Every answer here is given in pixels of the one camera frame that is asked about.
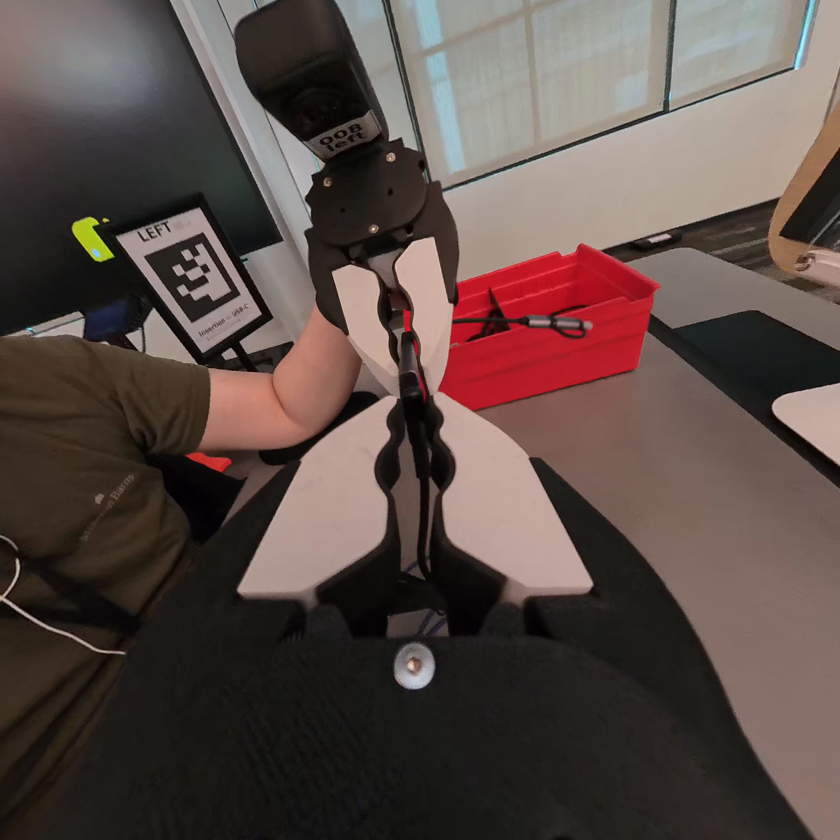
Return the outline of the white framed window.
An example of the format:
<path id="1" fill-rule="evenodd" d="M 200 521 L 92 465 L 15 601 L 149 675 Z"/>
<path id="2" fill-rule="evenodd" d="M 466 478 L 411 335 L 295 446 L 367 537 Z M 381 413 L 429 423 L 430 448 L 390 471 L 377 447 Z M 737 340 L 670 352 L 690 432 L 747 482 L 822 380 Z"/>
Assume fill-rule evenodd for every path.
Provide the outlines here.
<path id="1" fill-rule="evenodd" d="M 451 188 L 798 69 L 819 3 L 383 5 L 413 126 Z"/>

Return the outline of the person's olive shirt torso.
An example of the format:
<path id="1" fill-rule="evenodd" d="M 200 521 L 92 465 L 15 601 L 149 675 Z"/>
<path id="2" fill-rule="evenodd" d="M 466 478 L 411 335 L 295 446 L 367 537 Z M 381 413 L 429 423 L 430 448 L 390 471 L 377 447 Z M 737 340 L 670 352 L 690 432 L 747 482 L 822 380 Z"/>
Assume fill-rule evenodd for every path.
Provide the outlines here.
<path id="1" fill-rule="evenodd" d="M 83 339 L 2 338 L 2 592 L 40 621 L 96 647 L 122 628 L 84 626 L 57 573 L 138 623 L 188 567 L 190 525 L 153 455 L 198 450 L 206 368 Z M 2 604 L 2 838 L 36 838 L 85 748 L 125 656 L 90 651 Z"/>

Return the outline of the blue device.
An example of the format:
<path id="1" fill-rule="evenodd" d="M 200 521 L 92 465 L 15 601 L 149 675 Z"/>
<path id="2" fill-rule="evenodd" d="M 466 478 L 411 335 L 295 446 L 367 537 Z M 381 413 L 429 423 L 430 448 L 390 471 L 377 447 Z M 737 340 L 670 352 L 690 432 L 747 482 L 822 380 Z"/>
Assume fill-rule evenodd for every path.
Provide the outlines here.
<path id="1" fill-rule="evenodd" d="M 145 297 L 129 295 L 107 306 L 88 310 L 84 313 L 82 338 L 92 343 L 137 350 L 129 336 L 143 329 L 152 309 Z"/>

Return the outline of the grey usb hub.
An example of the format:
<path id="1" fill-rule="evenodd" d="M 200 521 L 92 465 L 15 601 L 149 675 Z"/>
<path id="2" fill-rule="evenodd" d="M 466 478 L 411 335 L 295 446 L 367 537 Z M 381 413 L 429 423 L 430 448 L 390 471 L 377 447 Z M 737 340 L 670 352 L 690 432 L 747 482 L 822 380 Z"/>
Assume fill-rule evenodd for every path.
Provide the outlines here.
<path id="1" fill-rule="evenodd" d="M 506 314 L 500 300 L 499 303 L 507 318 L 507 326 L 487 324 L 487 314 L 491 306 L 489 300 L 490 306 L 486 313 L 480 315 L 473 313 L 453 318 L 452 325 L 454 329 L 457 328 L 465 330 L 466 327 L 471 327 L 474 328 L 474 331 L 470 335 L 462 335 L 460 339 L 452 339 L 450 347 L 454 348 L 461 344 L 488 339 L 497 335 L 509 333 L 514 329 L 548 331 L 555 333 L 566 340 L 583 340 L 589 336 L 594 328 L 592 321 L 573 316 L 574 313 L 583 309 L 582 305 L 574 304 L 570 307 L 555 310 L 550 313 L 527 313 L 521 316 L 512 317 Z"/>
<path id="2" fill-rule="evenodd" d="M 405 330 L 398 345 L 397 383 L 399 396 L 406 405 L 423 405 L 426 402 L 424 373 L 419 361 L 415 332 Z"/>

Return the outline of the red plastic bin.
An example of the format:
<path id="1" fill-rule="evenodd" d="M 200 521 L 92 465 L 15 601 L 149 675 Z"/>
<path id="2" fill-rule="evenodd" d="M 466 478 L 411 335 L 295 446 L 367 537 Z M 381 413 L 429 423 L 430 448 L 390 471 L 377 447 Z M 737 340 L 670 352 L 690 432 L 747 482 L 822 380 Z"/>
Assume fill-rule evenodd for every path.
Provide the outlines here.
<path id="1" fill-rule="evenodd" d="M 635 370 L 660 284 L 580 245 L 461 281 L 454 317 L 486 313 L 489 287 L 512 317 L 577 304 L 594 328 L 583 340 L 514 329 L 450 347 L 439 390 L 474 411 Z"/>

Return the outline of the large black screen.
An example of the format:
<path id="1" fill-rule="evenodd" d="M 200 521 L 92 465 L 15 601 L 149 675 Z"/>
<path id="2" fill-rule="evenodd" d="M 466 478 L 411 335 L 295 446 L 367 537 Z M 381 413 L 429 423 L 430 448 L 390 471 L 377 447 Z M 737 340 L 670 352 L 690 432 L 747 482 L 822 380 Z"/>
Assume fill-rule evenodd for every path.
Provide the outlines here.
<path id="1" fill-rule="evenodd" d="M 1 326 L 133 285 L 71 231 L 202 193 L 236 251 L 280 234 L 170 2 L 1 2 Z"/>

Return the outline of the neon yellow tag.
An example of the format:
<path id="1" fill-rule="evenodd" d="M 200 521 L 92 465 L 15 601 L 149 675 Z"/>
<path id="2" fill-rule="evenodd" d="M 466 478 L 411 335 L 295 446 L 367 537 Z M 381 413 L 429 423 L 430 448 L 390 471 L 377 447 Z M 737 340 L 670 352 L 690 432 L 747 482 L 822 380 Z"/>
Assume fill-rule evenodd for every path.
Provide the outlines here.
<path id="1" fill-rule="evenodd" d="M 107 222 L 108 219 L 100 220 L 97 217 L 87 216 L 74 221 L 70 226 L 71 233 L 78 244 L 93 261 L 99 264 L 114 259 L 113 252 L 99 231 L 100 226 Z"/>

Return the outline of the white tablet stand base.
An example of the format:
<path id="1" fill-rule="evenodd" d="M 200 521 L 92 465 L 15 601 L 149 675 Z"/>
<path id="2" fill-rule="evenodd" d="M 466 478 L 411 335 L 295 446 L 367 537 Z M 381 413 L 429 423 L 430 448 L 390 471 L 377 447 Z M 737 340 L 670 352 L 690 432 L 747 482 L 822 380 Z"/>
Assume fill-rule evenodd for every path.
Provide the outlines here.
<path id="1" fill-rule="evenodd" d="M 839 288 L 839 254 L 812 245 L 794 262 L 806 278 Z M 773 416 L 829 461 L 839 466 L 839 384 L 823 385 L 779 396 Z"/>

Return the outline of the black framed marker sign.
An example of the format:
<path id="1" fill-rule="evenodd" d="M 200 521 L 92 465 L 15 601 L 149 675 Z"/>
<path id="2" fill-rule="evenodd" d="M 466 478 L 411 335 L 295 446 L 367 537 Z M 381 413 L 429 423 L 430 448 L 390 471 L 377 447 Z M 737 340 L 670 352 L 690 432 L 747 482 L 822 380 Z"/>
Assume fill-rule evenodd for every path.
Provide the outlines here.
<path id="1" fill-rule="evenodd" d="M 154 309 L 198 364 L 243 339 L 272 313 L 202 193 L 185 196 L 101 234 L 138 272 Z"/>

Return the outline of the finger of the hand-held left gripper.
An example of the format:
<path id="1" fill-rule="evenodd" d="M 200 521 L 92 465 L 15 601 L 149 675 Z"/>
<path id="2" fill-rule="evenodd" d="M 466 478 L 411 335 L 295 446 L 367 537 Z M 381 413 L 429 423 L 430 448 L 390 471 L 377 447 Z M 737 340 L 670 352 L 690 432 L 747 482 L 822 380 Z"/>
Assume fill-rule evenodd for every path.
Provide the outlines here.
<path id="1" fill-rule="evenodd" d="M 400 395 L 396 336 L 384 314 L 387 287 L 369 268 L 347 265 L 332 273 L 348 338 L 373 377 Z"/>
<path id="2" fill-rule="evenodd" d="M 410 329 L 427 389 L 436 394 L 448 363 L 454 305 L 448 299 L 433 238 L 411 243 L 395 260 L 395 280 L 409 302 Z"/>

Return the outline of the black elbow pad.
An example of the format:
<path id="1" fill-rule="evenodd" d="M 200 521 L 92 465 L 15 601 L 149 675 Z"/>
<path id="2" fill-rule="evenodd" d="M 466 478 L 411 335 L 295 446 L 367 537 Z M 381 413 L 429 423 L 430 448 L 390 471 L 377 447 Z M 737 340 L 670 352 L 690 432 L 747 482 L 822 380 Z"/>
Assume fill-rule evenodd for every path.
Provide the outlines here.
<path id="1" fill-rule="evenodd" d="M 339 414 L 321 432 L 290 447 L 262 449 L 258 452 L 259 459 L 267 466 L 285 466 L 292 461 L 299 460 L 320 440 L 379 402 L 380 399 L 378 395 L 371 392 L 353 392 Z"/>

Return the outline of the wood-edged display board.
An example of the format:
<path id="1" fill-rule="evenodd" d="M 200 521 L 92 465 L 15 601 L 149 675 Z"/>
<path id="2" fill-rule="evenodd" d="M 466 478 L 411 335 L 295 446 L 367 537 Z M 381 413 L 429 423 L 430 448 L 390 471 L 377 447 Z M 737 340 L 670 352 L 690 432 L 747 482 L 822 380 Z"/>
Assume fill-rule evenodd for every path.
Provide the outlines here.
<path id="1" fill-rule="evenodd" d="M 838 147 L 839 104 L 836 102 L 804 160 L 784 189 L 773 212 L 768 233 L 768 247 L 774 264 L 780 270 L 796 275 L 801 274 L 797 263 L 802 263 L 803 255 L 811 248 L 811 245 L 785 237 L 782 230 L 797 208 L 813 191 L 827 166 L 836 157 Z"/>

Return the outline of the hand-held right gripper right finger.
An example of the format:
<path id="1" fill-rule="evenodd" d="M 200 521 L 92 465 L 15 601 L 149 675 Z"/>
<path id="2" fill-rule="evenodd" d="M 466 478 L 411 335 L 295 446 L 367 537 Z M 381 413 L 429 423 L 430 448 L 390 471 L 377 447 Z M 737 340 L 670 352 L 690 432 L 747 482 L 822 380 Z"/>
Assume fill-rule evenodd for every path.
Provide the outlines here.
<path id="1" fill-rule="evenodd" d="M 443 393 L 442 443 L 455 473 L 439 495 L 444 531 L 480 571 L 499 573 L 502 596 L 585 595 L 592 578 L 528 454 L 497 426 Z"/>

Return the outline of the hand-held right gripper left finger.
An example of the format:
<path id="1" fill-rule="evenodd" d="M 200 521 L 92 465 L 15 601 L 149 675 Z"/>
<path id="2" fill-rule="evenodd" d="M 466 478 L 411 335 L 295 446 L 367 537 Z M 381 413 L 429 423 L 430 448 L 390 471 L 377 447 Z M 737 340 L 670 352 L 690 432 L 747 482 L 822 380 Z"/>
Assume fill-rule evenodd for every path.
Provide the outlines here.
<path id="1" fill-rule="evenodd" d="M 238 584 L 245 599 L 384 603 L 400 577 L 392 489 L 403 409 L 387 396 L 334 429 L 294 466 Z"/>

